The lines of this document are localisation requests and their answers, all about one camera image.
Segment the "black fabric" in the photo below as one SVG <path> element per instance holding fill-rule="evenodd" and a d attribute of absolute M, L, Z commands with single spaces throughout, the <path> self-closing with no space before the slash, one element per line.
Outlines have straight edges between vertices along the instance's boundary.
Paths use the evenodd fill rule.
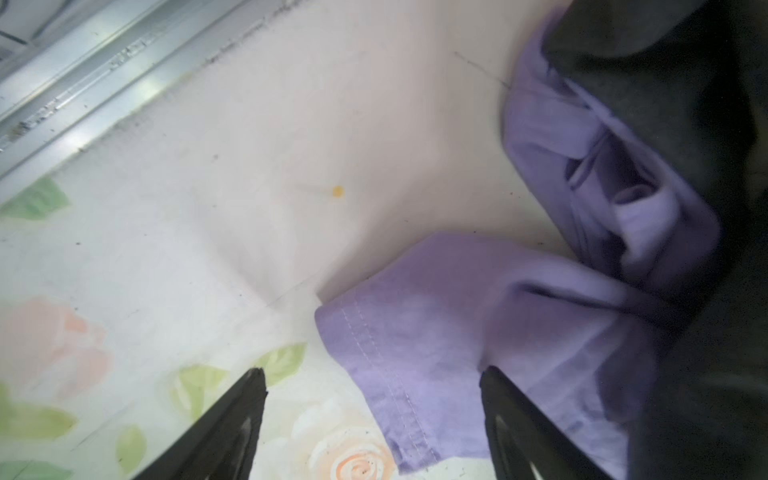
<path fill-rule="evenodd" d="M 720 0 L 574 0 L 544 51 L 719 214 L 723 268 L 746 229 L 744 171 L 755 135 L 728 23 L 750 17 L 746 9 Z M 760 42 L 744 35 L 739 45 L 747 44 Z"/>
<path fill-rule="evenodd" d="M 768 478 L 768 196 L 730 275 L 664 360 L 629 480 Z"/>
<path fill-rule="evenodd" d="M 768 1 L 574 0 L 545 56 L 724 228 L 730 272 L 660 367 L 631 427 L 629 480 L 768 478 L 768 194 L 750 216 L 744 177 L 750 102 L 768 118 Z"/>

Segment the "black object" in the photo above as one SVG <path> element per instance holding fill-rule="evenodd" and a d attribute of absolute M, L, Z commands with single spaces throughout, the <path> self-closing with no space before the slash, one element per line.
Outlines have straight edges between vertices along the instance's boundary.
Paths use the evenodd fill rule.
<path fill-rule="evenodd" d="M 247 480 L 265 400 L 264 372 L 251 369 L 135 480 Z"/>
<path fill-rule="evenodd" d="M 749 222 L 744 174 L 755 124 L 753 91 L 741 80 L 761 84 L 766 72 L 760 30 L 743 18 L 764 25 L 748 6 L 760 3 L 574 0 L 544 46 L 560 75 L 605 104 L 717 212 L 718 277 L 738 257 Z"/>
<path fill-rule="evenodd" d="M 628 478 L 768 478 L 768 193 L 740 261 L 660 366 Z"/>
<path fill-rule="evenodd" d="M 501 370 L 480 379 L 485 431 L 498 480 L 611 480 Z"/>

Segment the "black pointed object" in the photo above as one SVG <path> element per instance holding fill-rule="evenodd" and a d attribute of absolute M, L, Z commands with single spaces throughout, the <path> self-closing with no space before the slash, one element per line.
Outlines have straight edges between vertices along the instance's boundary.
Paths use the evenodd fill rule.
<path fill-rule="evenodd" d="M 264 372 L 251 369 L 134 480 L 247 480 L 265 400 Z"/>
<path fill-rule="evenodd" d="M 498 368 L 480 379 L 485 431 L 498 480 L 611 480 Z"/>

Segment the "stitching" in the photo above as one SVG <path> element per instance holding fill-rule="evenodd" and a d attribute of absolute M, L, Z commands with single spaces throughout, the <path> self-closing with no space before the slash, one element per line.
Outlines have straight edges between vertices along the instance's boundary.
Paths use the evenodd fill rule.
<path fill-rule="evenodd" d="M 373 335 L 371 335 L 371 329 L 368 327 L 368 323 L 366 323 L 365 318 L 362 316 L 362 310 L 360 310 L 360 305 L 357 303 L 357 295 L 353 295 L 353 301 L 355 302 L 355 308 L 357 308 L 357 315 L 360 317 L 360 321 L 362 324 L 366 327 L 366 331 L 368 332 L 368 337 L 371 339 L 371 343 L 373 344 L 373 347 L 376 349 L 376 353 L 379 355 L 379 358 L 382 360 L 382 365 L 384 366 L 384 370 L 389 374 L 389 372 L 386 369 L 386 363 L 384 363 L 384 357 L 382 356 L 381 351 L 379 350 L 379 346 L 376 345 L 376 341 L 373 339 Z M 402 383 L 402 379 L 397 374 L 397 372 L 394 372 L 395 378 L 400 383 L 400 388 L 403 391 L 403 394 L 406 396 L 406 401 L 408 402 L 408 406 L 411 408 L 411 413 L 413 414 L 414 420 L 416 420 L 416 425 L 419 426 L 419 430 L 422 433 L 422 438 L 424 438 L 424 443 L 427 445 L 427 448 L 429 449 L 429 452 L 432 453 L 432 458 L 435 459 L 435 463 L 438 463 L 437 455 L 435 455 L 435 450 L 432 449 L 432 446 L 429 444 L 429 441 L 427 440 L 427 435 L 424 433 L 424 427 L 422 427 L 422 423 L 419 421 L 419 416 L 416 415 L 416 410 L 413 408 L 413 404 L 411 403 L 411 399 L 408 396 L 408 393 L 406 392 L 406 387 Z"/>
<path fill-rule="evenodd" d="M 341 307 L 340 309 L 341 309 L 341 314 L 344 315 L 344 320 L 346 320 L 346 325 L 349 327 L 349 332 L 352 334 L 352 339 L 355 340 L 355 343 L 357 344 L 357 348 L 360 349 L 360 352 L 362 353 L 362 356 L 364 356 L 366 358 L 366 360 L 368 360 L 368 363 L 371 364 L 371 368 L 377 369 L 376 366 L 373 365 L 373 362 L 371 361 L 371 359 L 368 357 L 368 354 L 366 354 L 366 351 L 364 350 L 362 345 L 360 345 L 360 342 L 357 341 L 357 335 L 355 335 L 355 331 L 352 328 L 352 323 L 349 321 L 349 317 L 346 315 L 346 312 L 344 311 L 344 307 Z M 386 376 L 382 375 L 382 377 L 384 378 L 384 385 L 386 385 L 386 388 L 387 388 L 387 390 L 389 390 L 389 394 L 392 397 L 392 403 L 395 404 L 395 409 L 397 409 L 397 414 L 400 417 L 400 421 L 402 422 L 402 427 L 406 431 L 409 431 L 409 428 L 406 425 L 406 419 L 403 418 L 402 412 L 400 412 L 400 407 L 397 405 L 397 398 L 395 397 L 395 393 L 392 391 L 392 388 L 389 386 L 389 382 L 387 382 Z M 421 457 L 422 454 L 419 451 L 419 447 L 417 447 L 416 443 L 413 441 L 413 437 L 411 436 L 410 431 L 408 433 L 408 437 L 410 438 L 411 445 L 413 445 L 413 448 L 416 450 L 416 453 L 419 455 L 419 457 Z"/>

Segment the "pink rose print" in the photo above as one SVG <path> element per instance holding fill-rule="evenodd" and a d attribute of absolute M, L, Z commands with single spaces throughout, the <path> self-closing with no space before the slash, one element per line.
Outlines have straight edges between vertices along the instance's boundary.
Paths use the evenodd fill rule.
<path fill-rule="evenodd" d="M 101 382 L 112 357 L 106 331 L 69 306 L 38 297 L 0 319 L 0 382 L 19 395 L 68 399 Z"/>

